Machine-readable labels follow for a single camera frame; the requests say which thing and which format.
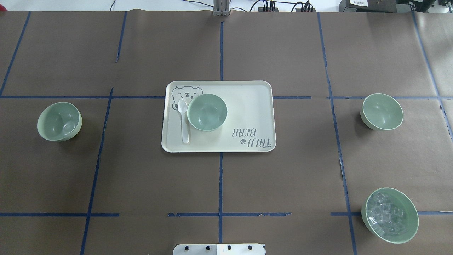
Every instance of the rectangular tray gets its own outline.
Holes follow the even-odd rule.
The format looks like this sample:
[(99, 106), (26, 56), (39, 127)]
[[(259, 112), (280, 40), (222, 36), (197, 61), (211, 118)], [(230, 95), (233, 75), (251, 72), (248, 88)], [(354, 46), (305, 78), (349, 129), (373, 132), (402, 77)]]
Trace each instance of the rectangular tray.
[[(201, 94), (225, 101), (228, 114), (218, 129), (204, 132), (190, 123), (184, 144), (176, 104)], [(265, 81), (174, 81), (165, 92), (162, 148), (168, 152), (268, 152), (275, 148), (272, 88)]]

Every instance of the bowl of ice cubes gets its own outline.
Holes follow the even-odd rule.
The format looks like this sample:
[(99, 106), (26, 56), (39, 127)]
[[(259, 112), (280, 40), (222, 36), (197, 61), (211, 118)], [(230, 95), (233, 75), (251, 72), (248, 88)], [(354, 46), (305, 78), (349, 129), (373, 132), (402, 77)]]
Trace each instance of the bowl of ice cubes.
[(374, 235), (392, 243), (411, 240), (419, 229), (419, 215), (412, 201), (393, 188), (380, 188), (362, 206), (362, 219)]

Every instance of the white floor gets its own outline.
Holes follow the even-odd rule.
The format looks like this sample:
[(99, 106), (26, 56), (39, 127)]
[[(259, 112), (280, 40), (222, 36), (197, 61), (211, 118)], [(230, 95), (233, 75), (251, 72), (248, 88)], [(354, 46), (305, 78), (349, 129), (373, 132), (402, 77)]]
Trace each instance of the white floor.
[[(106, 11), (110, 9), (114, 0), (0, 0), (0, 3), (8, 10), (40, 10), (40, 11)], [(198, 0), (199, 2), (212, 5), (213, 0)], [(280, 0), (282, 2), (297, 2), (295, 0)], [(338, 11), (341, 0), (310, 0), (310, 3), (317, 11)], [(254, 0), (231, 0), (230, 7), (240, 7), (250, 10)], [(255, 5), (253, 10), (257, 11), (262, 3)], [(291, 11), (293, 4), (277, 3), (279, 11)], [(125, 11), (132, 9), (142, 10), (212, 10), (211, 7), (184, 2), (182, 0), (116, 0), (112, 10)], [(448, 9), (435, 3), (429, 9), (430, 13), (446, 13)]]

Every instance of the spoon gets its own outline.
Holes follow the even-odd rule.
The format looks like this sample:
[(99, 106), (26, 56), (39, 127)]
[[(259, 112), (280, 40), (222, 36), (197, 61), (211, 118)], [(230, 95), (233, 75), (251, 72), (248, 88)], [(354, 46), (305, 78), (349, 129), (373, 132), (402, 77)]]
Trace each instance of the spoon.
[(181, 131), (183, 135), (183, 143), (189, 143), (189, 130), (187, 128), (187, 103), (184, 99), (178, 102), (178, 112), (181, 114)]

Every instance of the empty bowl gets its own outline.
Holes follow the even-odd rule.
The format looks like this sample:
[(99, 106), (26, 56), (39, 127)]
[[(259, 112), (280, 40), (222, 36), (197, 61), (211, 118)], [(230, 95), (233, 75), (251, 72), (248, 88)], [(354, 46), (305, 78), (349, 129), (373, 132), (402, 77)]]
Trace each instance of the empty bowl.
[(41, 113), (37, 126), (42, 138), (49, 141), (66, 141), (80, 131), (82, 116), (71, 103), (54, 103)]
[(187, 118), (194, 128), (213, 131), (225, 122), (227, 105), (216, 95), (199, 95), (189, 103)]
[(362, 104), (360, 116), (374, 130), (392, 130), (403, 123), (403, 109), (391, 96), (375, 93), (367, 96)]
[(366, 227), (381, 239), (402, 244), (411, 240), (419, 229), (419, 215), (412, 201), (402, 192), (380, 188), (362, 206)]

